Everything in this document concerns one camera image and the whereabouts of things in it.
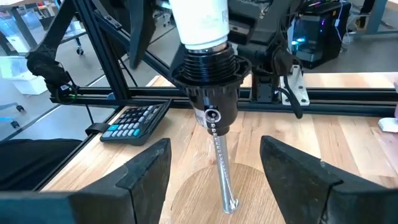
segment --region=white box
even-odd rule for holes
[[[47,90],[44,78],[33,75],[24,57],[0,57],[0,75],[26,95],[39,95]]]

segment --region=computer case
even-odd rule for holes
[[[348,2],[320,2],[316,6],[308,7],[297,19],[292,52],[305,68],[315,68],[337,58],[341,40],[346,33],[350,7]]]

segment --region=white cylindrical housing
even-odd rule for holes
[[[228,0],[169,0],[181,42],[201,50],[226,42]]]

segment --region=caster wheel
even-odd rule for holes
[[[11,126],[12,126],[13,128],[19,128],[19,127],[20,127],[20,126],[19,126],[19,123],[18,123],[17,121],[11,122]]]
[[[78,47],[78,48],[76,49],[76,53],[77,53],[78,55],[83,55],[83,54],[85,53],[85,51],[84,51],[81,47]]]
[[[21,105],[16,106],[16,108],[19,112],[25,111],[25,108]]]

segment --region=circular wood mark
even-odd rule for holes
[[[199,170],[178,190],[172,204],[172,223],[284,223],[264,173],[230,164],[233,193],[239,207],[232,214],[222,208],[217,166]]]

